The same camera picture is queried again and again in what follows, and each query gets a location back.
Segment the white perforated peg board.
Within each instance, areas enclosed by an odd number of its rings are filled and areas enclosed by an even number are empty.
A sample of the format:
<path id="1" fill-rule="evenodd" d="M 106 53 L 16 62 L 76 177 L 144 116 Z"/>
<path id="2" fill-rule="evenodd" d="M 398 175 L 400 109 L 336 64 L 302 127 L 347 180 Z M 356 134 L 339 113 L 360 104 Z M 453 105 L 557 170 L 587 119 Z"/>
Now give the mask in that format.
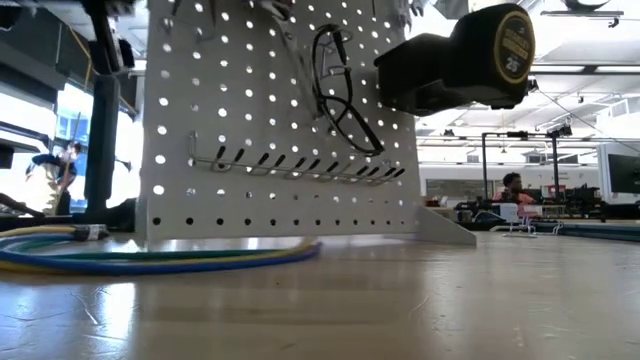
<path id="1" fill-rule="evenodd" d="M 374 59 L 403 0 L 148 0 L 150 239 L 394 235 L 474 245 L 421 196 L 415 123 Z"/>

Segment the clear black-framed safety glasses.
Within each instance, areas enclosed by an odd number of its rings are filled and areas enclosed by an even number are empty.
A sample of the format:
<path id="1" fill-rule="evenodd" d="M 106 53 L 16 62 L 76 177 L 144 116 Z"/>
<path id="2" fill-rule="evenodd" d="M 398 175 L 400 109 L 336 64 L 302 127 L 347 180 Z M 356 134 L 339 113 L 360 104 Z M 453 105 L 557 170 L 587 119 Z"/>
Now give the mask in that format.
<path id="1" fill-rule="evenodd" d="M 365 121 L 364 116 L 356 109 L 353 104 L 354 101 L 354 85 L 352 78 L 352 68 L 345 74 L 333 77 L 341 77 L 345 88 L 346 96 L 340 97 L 338 95 L 332 95 L 325 92 L 322 88 L 322 81 L 318 78 L 319 75 L 319 55 L 320 51 L 316 48 L 319 38 L 324 31 L 341 26 L 328 23 L 321 25 L 311 43 L 310 60 L 311 60 L 311 75 L 312 75 L 312 91 L 316 102 L 316 107 L 320 111 L 320 114 L 329 122 L 329 134 L 335 133 L 346 141 L 349 146 L 357 153 L 365 155 L 367 157 L 376 157 L 381 155 L 384 151 L 384 145 L 381 143 L 379 137 L 375 134 L 372 128 Z M 354 135 L 349 135 L 342 127 L 345 120 L 354 120 L 359 126 L 360 130 L 364 133 L 364 136 L 369 140 L 370 146 L 360 145 L 355 141 Z"/>

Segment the yellow black tape measure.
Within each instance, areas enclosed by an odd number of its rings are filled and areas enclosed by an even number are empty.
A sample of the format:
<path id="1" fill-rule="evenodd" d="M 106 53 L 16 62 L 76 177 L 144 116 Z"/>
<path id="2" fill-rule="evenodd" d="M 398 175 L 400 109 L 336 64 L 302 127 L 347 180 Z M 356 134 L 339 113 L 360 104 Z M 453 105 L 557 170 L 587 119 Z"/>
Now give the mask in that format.
<path id="1" fill-rule="evenodd" d="M 535 57 L 532 21 L 502 3 L 461 17 L 449 37 L 445 86 L 471 102 L 511 109 L 526 95 Z"/>

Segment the person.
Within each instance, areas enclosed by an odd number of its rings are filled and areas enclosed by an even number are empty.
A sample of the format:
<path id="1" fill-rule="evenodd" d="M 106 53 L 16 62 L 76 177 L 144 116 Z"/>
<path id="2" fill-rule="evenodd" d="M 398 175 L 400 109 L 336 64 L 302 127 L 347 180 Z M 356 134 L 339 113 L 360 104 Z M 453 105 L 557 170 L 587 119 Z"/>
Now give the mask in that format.
<path id="1" fill-rule="evenodd" d="M 34 175 L 42 176 L 46 180 L 48 199 L 44 212 L 47 215 L 55 215 L 56 206 L 61 198 L 68 199 L 71 206 L 69 188 L 78 175 L 75 163 L 81 150 L 80 143 L 71 142 L 59 153 L 39 154 L 32 157 L 25 171 L 25 182 L 29 183 Z"/>
<path id="2" fill-rule="evenodd" d="M 535 200 L 523 191 L 521 175 L 516 172 L 506 174 L 502 179 L 503 190 L 497 193 L 494 201 L 516 203 L 520 210 L 533 205 Z"/>

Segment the black desk top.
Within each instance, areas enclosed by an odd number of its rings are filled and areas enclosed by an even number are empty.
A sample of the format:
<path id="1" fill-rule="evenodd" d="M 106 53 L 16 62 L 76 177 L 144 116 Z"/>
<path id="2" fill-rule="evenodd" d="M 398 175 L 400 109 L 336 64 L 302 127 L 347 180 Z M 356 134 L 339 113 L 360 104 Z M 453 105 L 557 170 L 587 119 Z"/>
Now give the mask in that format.
<path id="1" fill-rule="evenodd" d="M 16 154 L 48 151 L 51 142 L 45 133 L 0 121 L 0 169 L 10 169 Z"/>

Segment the black plastic bin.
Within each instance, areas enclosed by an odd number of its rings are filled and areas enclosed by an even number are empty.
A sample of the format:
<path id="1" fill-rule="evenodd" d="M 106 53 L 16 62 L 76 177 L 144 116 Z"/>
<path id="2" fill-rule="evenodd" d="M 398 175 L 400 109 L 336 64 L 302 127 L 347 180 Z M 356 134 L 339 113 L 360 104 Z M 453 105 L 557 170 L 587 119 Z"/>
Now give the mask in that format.
<path id="1" fill-rule="evenodd" d="M 449 38 L 421 34 L 374 60 L 380 102 L 416 116 L 429 116 L 472 102 L 499 107 L 506 95 L 470 73 Z"/>

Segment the background black robot arms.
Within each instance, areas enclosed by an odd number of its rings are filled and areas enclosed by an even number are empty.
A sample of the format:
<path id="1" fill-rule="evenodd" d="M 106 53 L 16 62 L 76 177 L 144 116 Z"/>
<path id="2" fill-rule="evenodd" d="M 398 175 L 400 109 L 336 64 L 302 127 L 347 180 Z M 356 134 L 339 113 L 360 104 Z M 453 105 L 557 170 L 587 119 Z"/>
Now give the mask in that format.
<path id="1" fill-rule="evenodd" d="M 549 185 L 521 190 L 517 198 L 506 203 L 516 203 L 521 216 L 549 219 L 598 217 L 605 205 L 598 188 L 566 189 L 564 185 L 559 186 L 559 198 L 555 186 Z"/>

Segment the black monitor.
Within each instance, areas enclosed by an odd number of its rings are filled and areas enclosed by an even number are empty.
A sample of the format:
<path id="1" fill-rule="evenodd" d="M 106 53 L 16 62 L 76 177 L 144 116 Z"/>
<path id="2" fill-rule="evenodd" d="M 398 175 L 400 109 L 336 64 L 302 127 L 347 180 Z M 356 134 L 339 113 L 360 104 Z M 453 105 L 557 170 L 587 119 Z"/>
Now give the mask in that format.
<path id="1" fill-rule="evenodd" d="M 608 155 L 613 193 L 640 194 L 640 156 Z"/>

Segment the black upright post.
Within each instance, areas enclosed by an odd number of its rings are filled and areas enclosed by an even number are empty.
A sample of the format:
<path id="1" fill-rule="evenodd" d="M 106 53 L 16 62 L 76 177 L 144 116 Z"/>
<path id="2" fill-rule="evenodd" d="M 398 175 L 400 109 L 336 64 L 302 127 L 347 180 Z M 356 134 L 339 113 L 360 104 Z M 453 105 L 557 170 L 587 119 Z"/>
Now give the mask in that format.
<path id="1" fill-rule="evenodd" d="M 115 77 L 95 77 L 84 189 L 87 214 L 106 209 L 111 197 L 119 95 L 120 84 Z"/>

